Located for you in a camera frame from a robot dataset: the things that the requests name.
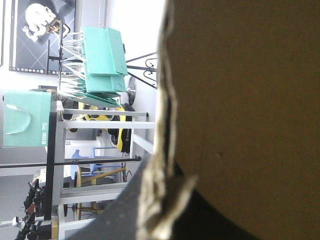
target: printed logo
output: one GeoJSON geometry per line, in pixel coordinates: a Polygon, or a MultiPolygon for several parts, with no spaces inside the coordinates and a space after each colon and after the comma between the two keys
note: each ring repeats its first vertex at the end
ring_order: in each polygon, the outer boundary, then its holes
{"type": "Polygon", "coordinates": [[[48,126],[48,123],[43,122],[43,123],[42,123],[42,131],[47,130],[47,126],[48,126]]]}

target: black pole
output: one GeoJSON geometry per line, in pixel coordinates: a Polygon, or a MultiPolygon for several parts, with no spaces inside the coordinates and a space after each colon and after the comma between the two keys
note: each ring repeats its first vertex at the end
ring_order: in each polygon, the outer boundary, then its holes
{"type": "Polygon", "coordinates": [[[46,156],[46,175],[45,175],[45,199],[43,203],[44,220],[51,220],[52,210],[52,192],[54,188],[55,172],[55,149],[56,149],[56,129],[57,113],[50,112],[49,116],[49,135],[48,135],[48,152],[46,156]]]}
{"type": "Polygon", "coordinates": [[[157,54],[157,52],[153,52],[153,53],[149,53],[147,55],[139,56],[139,57],[136,57],[136,58],[133,58],[133,59],[130,59],[130,60],[126,61],[126,63],[130,63],[130,62],[133,62],[135,60],[143,59],[145,57],[149,57],[149,56],[155,55],[155,54],[157,54]]]}
{"type": "MultiPolygon", "coordinates": [[[[140,156],[135,158],[101,158],[97,160],[90,160],[86,158],[73,159],[67,162],[54,163],[53,166],[67,166],[67,165],[81,165],[81,164],[105,164],[105,163],[124,163],[124,162],[139,162],[141,161],[140,156]]],[[[15,164],[15,165],[0,165],[0,169],[16,169],[16,168],[34,168],[34,167],[46,167],[47,163],[26,163],[26,164],[15,164]]]]}
{"type": "Polygon", "coordinates": [[[137,70],[143,70],[143,71],[148,71],[148,72],[153,72],[156,73],[158,72],[158,69],[156,68],[151,68],[151,67],[143,67],[143,66],[126,66],[128,69],[137,69],[137,70]]]}

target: black metal bracket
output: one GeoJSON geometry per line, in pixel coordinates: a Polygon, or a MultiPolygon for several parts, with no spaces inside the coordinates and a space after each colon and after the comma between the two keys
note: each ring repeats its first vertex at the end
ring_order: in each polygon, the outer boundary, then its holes
{"type": "MultiPolygon", "coordinates": [[[[128,61],[126,61],[126,63],[130,63],[130,62],[133,62],[133,61],[136,61],[136,60],[140,60],[140,59],[144,59],[144,58],[147,58],[149,56],[152,56],[152,55],[156,55],[157,52],[152,52],[152,53],[149,53],[149,54],[146,54],[146,55],[143,55],[143,56],[139,56],[139,57],[136,57],[136,58],[133,58],[133,59],[130,59],[128,61]]],[[[152,80],[153,82],[155,83],[149,83],[143,79],[141,79],[140,77],[132,74],[131,72],[128,72],[129,75],[131,75],[132,77],[138,79],[139,81],[147,84],[148,86],[154,88],[154,89],[158,89],[158,86],[156,86],[156,83],[157,80],[152,78],[151,75],[153,75],[154,73],[158,72],[159,70],[157,68],[155,68],[155,65],[152,63],[152,60],[157,60],[158,58],[157,57],[152,57],[152,58],[148,58],[146,61],[145,61],[145,66],[146,67],[141,67],[141,66],[131,66],[131,65],[127,65],[126,67],[128,69],[134,69],[134,70],[142,70],[144,71],[143,72],[143,76],[147,79],[150,79],[152,80]]]]}

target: black object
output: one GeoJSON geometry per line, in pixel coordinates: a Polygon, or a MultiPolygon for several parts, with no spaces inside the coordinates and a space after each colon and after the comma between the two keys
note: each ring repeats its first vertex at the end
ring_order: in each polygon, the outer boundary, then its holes
{"type": "Polygon", "coordinates": [[[32,225],[36,223],[36,214],[32,213],[30,215],[26,215],[23,219],[25,225],[22,230],[18,232],[15,240],[25,240],[28,233],[30,233],[30,228],[32,225]]]}
{"type": "MultiPolygon", "coordinates": [[[[135,156],[134,158],[120,157],[120,158],[101,158],[94,160],[95,158],[81,158],[74,159],[71,162],[59,162],[54,163],[54,166],[65,166],[65,165],[81,165],[81,164],[103,164],[103,163],[122,163],[122,162],[139,162],[141,161],[140,156],[135,156]]],[[[32,168],[32,167],[46,167],[46,163],[29,163],[29,164],[17,164],[17,165],[0,165],[0,169],[15,169],[15,168],[32,168]]]]}
{"type": "MultiPolygon", "coordinates": [[[[143,56],[139,56],[139,57],[136,57],[136,58],[133,58],[133,59],[130,59],[128,61],[126,61],[126,63],[130,63],[130,62],[133,62],[133,61],[136,61],[136,60],[139,60],[139,59],[143,59],[143,58],[146,58],[146,57],[149,57],[149,56],[152,56],[152,55],[156,55],[157,52],[152,52],[152,53],[149,53],[149,54],[146,54],[146,55],[143,55],[143,56]]],[[[158,59],[157,57],[153,57],[153,58],[148,58],[146,61],[145,61],[145,66],[146,67],[141,67],[141,66],[131,66],[131,65],[127,65],[126,67],[128,69],[134,69],[134,70],[142,70],[144,71],[143,72],[143,76],[147,79],[150,79],[152,81],[154,81],[155,83],[157,83],[157,80],[156,79],[153,79],[151,78],[150,75],[152,75],[153,73],[155,72],[158,72],[158,69],[157,68],[154,68],[154,65],[152,64],[152,62],[150,62],[151,60],[156,60],[158,59]]],[[[155,83],[149,83],[143,79],[141,79],[140,77],[137,77],[136,75],[133,75],[131,72],[128,72],[128,74],[130,76],[132,76],[133,78],[136,78],[138,79],[139,81],[143,82],[144,84],[147,84],[148,86],[154,88],[154,89],[158,89],[158,86],[156,86],[155,83]]]]}
{"type": "MultiPolygon", "coordinates": [[[[134,112],[134,108],[130,106],[128,103],[122,104],[122,107],[125,111],[134,112]]],[[[126,116],[125,120],[127,122],[132,122],[132,116],[126,116]]],[[[120,121],[119,116],[114,116],[111,121],[120,121]]],[[[122,140],[122,149],[120,150],[122,153],[130,153],[130,145],[131,145],[131,129],[124,128],[122,129],[121,140],[122,140]]],[[[114,145],[117,145],[119,142],[119,129],[117,128],[109,128],[108,133],[111,135],[111,141],[114,145]]]]}
{"type": "Polygon", "coordinates": [[[54,188],[56,129],[57,129],[57,113],[50,112],[48,147],[47,147],[47,156],[46,156],[46,175],[45,175],[46,197],[43,204],[45,221],[51,220],[51,214],[52,214],[52,191],[54,188]]]}
{"type": "Polygon", "coordinates": [[[129,79],[128,87],[126,88],[126,94],[128,95],[129,105],[132,106],[135,102],[137,94],[137,83],[133,76],[131,76],[129,79]]]}

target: wooden chair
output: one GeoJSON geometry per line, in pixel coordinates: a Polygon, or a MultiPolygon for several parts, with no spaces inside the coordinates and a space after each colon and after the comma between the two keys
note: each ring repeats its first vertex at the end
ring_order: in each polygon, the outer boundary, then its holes
{"type": "MultiPolygon", "coordinates": [[[[97,184],[97,179],[104,178],[104,177],[107,177],[107,176],[110,176],[110,175],[113,175],[113,174],[117,174],[117,173],[120,173],[120,172],[125,172],[125,171],[126,171],[126,168],[123,167],[123,168],[120,168],[120,169],[117,169],[117,170],[105,172],[105,173],[102,173],[102,174],[99,174],[99,175],[96,175],[96,176],[91,176],[91,177],[83,179],[81,167],[78,167],[78,170],[76,171],[76,183],[75,183],[76,185],[75,186],[77,188],[78,187],[82,187],[82,185],[84,183],[89,183],[89,182],[91,182],[92,185],[96,185],[97,184]]],[[[104,211],[103,209],[99,209],[97,207],[97,203],[95,201],[91,202],[91,207],[89,207],[89,208],[88,207],[82,207],[82,203],[77,203],[76,204],[76,209],[74,210],[74,219],[76,221],[77,220],[81,220],[82,212],[100,214],[103,211],[104,211]]]]}

